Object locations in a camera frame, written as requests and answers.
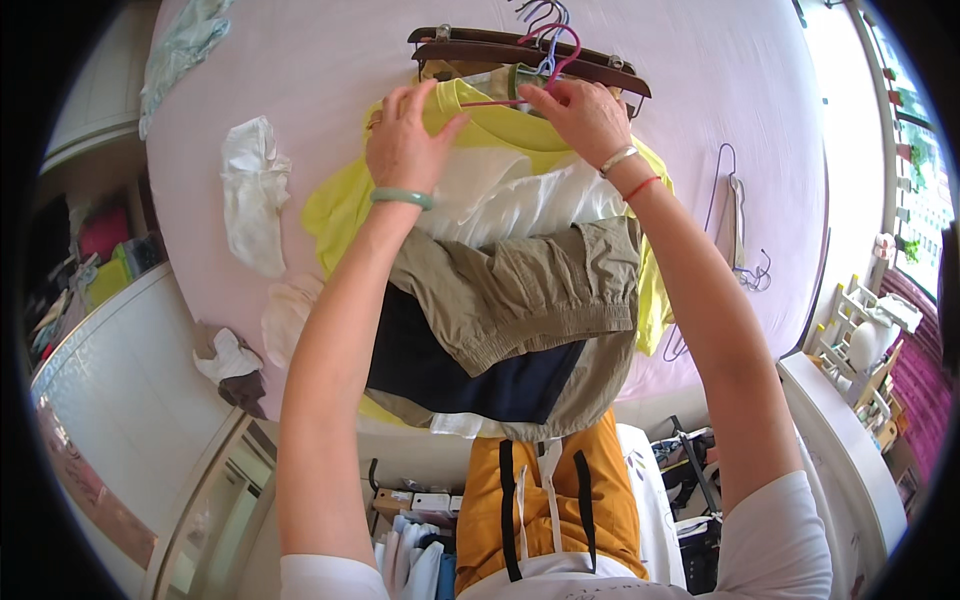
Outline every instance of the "white box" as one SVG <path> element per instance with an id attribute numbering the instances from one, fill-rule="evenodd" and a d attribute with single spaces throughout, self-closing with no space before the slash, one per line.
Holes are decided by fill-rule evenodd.
<path id="1" fill-rule="evenodd" d="M 448 493 L 415 493 L 414 501 L 410 505 L 412 511 L 449 511 L 450 494 Z"/>

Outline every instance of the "pink hanger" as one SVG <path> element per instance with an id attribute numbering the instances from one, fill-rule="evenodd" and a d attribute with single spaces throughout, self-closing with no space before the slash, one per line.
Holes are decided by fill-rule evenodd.
<path id="1" fill-rule="evenodd" d="M 571 62 L 573 62 L 577 58 L 577 55 L 580 54 L 580 48 L 581 48 L 580 37 L 577 36 L 577 32 L 573 31 L 573 28 L 570 27 L 569 25 L 565 25 L 563 23 L 548 23 L 546 25 L 538 27 L 534 31 L 530 32 L 526 36 L 521 37 L 516 41 L 517 44 L 522 44 L 526 41 L 533 39 L 540 32 L 544 32 L 548 29 L 556 29 L 556 28 L 565 29 L 569 31 L 570 34 L 573 36 L 573 40 L 576 42 L 576 47 L 573 49 L 573 53 L 570 56 L 566 57 L 565 59 L 557 63 L 557 68 L 555 68 L 553 70 L 553 73 L 550 74 L 550 77 L 547 78 L 546 85 L 543 87 L 543 89 L 547 92 L 553 89 L 553 83 L 557 81 L 557 76 L 560 75 L 561 71 L 564 70 L 564 67 L 570 64 Z M 514 105 L 525 105 L 525 104 L 528 104 L 526 100 L 491 100 L 488 102 L 466 102 L 461 104 L 460 106 L 462 108 L 462 107 L 493 107 L 493 106 L 500 106 L 500 105 L 514 106 Z"/>

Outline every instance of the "pink bedsheet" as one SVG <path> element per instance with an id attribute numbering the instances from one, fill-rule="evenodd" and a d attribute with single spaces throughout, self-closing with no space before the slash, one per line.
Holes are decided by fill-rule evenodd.
<path id="1" fill-rule="evenodd" d="M 166 0 L 154 39 L 184 0 Z M 147 137 L 151 186 L 174 273 L 195 319 L 232 328 L 261 356 L 260 315 L 271 280 L 227 247 L 220 145 L 258 115 L 293 160 L 281 217 L 290 276 L 323 276 L 300 209 L 326 177 L 360 153 L 364 110 L 415 73 L 404 41 L 417 27 L 450 23 L 525 32 L 504 0 L 398 3 L 235 2 L 230 32 L 180 80 Z M 781 355 L 798 340 L 814 294 L 825 189 L 821 97 L 789 2 L 569 0 L 585 47 L 634 64 L 650 85 L 634 133 L 665 161 L 677 196 L 706 217 L 717 148 L 731 142 L 746 186 L 746 256 L 773 257 L 773 283 L 750 300 Z M 639 355 L 621 398 L 695 385 L 688 357 Z M 279 418 L 285 372 L 264 371 L 267 416 Z"/>

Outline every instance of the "purple curtain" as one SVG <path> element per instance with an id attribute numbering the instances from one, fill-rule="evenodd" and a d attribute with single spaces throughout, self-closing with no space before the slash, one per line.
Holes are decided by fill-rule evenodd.
<path id="1" fill-rule="evenodd" d="M 878 295 L 883 297 L 891 293 L 913 302 L 924 313 L 913 335 L 906 331 L 900 334 L 903 348 L 891 374 L 894 395 L 903 404 L 909 422 L 902 436 L 913 450 L 921 476 L 926 481 L 944 443 L 950 412 L 951 384 L 941 368 L 944 347 L 937 307 L 922 289 L 897 269 L 888 269 L 880 282 Z"/>

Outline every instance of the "storage box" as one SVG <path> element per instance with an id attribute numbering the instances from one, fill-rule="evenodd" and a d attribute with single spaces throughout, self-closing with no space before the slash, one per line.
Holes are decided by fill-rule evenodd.
<path id="1" fill-rule="evenodd" d="M 380 489 L 373 498 L 373 509 L 389 522 L 394 522 L 394 517 L 399 515 L 400 511 L 410 510 L 413 499 L 412 492 Z"/>
<path id="2" fill-rule="evenodd" d="M 415 511 L 429 511 L 431 513 L 449 511 L 450 494 L 415 493 L 412 508 Z"/>

